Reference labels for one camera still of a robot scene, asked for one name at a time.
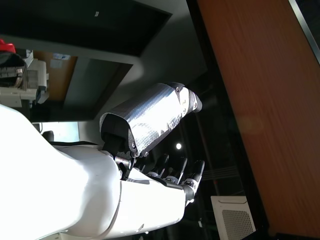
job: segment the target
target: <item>white robot body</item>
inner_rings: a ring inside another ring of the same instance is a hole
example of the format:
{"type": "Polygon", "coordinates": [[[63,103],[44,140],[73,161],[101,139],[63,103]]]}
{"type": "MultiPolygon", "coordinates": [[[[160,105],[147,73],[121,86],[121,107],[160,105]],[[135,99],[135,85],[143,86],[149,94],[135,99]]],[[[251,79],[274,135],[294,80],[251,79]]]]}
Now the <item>white robot body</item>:
{"type": "MultiPolygon", "coordinates": [[[[196,107],[192,104],[188,111],[196,107]]],[[[129,141],[138,144],[136,136],[134,132],[134,139],[129,141]]],[[[146,148],[158,137],[153,135],[146,148]]],[[[134,153],[137,156],[146,151],[142,144],[141,148],[130,146],[138,150],[134,153]]],[[[2,238],[37,240],[64,232],[102,240],[149,232],[182,219],[186,205],[195,196],[204,162],[192,178],[196,185],[192,185],[192,179],[178,185],[179,182],[146,176],[133,164],[123,180],[123,171],[115,158],[97,145],[51,145],[21,113],[0,105],[2,238]]],[[[178,179],[184,167],[176,171],[178,179]]]]}

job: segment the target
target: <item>wooden cabinet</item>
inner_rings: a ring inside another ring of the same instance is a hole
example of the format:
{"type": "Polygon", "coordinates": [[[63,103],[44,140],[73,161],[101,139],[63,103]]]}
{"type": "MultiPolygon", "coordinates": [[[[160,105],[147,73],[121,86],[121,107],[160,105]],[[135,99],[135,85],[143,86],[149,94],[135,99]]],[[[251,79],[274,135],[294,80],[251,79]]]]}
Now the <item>wooden cabinet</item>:
{"type": "Polygon", "coordinates": [[[320,66],[289,2],[197,3],[270,231],[320,238],[320,66]]]}

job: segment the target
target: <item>dark ceiling panel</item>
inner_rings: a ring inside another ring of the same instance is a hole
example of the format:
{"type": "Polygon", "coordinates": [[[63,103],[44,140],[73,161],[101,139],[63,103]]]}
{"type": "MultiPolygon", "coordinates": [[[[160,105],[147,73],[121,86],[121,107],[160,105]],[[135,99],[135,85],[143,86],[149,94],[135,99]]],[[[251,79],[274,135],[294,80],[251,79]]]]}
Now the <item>dark ceiling panel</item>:
{"type": "Polygon", "coordinates": [[[139,56],[170,16],[133,0],[5,0],[0,32],[139,56]]]}
{"type": "Polygon", "coordinates": [[[121,63],[79,57],[64,108],[92,109],[121,63]]]}

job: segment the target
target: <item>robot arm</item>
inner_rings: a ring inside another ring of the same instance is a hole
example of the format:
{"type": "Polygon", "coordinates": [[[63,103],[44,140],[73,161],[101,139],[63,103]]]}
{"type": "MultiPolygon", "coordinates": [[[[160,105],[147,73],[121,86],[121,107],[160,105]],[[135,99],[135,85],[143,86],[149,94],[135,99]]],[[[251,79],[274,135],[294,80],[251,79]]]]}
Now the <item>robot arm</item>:
{"type": "Polygon", "coordinates": [[[0,222],[5,239],[68,235],[106,239],[179,222],[197,192],[204,162],[181,183],[186,159],[162,179],[135,162],[184,117],[201,108],[182,84],[157,84],[100,120],[103,148],[52,146],[19,112],[0,105],[0,222]]]}

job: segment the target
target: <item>white vent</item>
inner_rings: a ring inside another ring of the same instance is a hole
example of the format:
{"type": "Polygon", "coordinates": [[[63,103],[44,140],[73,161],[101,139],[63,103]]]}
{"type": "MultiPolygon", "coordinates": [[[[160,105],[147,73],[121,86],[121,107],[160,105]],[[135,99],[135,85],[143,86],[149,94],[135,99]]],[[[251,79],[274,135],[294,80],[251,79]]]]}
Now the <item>white vent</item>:
{"type": "Polygon", "coordinates": [[[222,216],[229,240],[241,240],[254,232],[246,211],[222,210],[222,216]]]}
{"type": "Polygon", "coordinates": [[[241,240],[256,230],[245,196],[212,196],[211,202],[221,240],[241,240]]]}

